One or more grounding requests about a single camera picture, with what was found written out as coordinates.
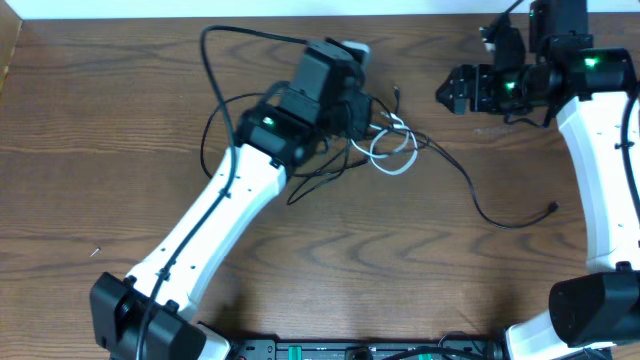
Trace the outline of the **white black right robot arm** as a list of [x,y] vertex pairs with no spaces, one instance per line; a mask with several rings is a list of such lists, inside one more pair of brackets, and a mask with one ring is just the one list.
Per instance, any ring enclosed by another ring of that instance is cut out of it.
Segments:
[[538,108],[568,147],[587,231],[587,272],[509,327],[493,359],[608,357],[639,339],[639,81],[630,53],[598,48],[583,1],[534,1],[529,33],[507,13],[481,29],[489,64],[454,68],[436,100],[512,125]]

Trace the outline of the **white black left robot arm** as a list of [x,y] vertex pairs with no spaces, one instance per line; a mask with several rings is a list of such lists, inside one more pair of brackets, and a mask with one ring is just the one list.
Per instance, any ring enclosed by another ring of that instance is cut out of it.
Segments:
[[360,137],[368,45],[307,43],[292,81],[273,84],[246,110],[202,193],[166,238],[124,279],[105,272],[90,291],[96,342],[112,359],[226,359],[232,343],[193,323],[224,258],[256,215],[329,136]]

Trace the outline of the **cardboard box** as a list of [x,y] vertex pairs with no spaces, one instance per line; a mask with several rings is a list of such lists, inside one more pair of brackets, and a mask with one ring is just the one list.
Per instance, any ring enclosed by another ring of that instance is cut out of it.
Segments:
[[4,88],[23,20],[5,0],[0,4],[0,87]]

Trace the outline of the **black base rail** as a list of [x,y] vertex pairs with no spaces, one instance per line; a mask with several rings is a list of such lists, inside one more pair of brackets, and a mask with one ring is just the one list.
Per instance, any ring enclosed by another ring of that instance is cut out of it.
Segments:
[[453,338],[428,342],[320,342],[244,339],[227,360],[506,359],[495,341]]

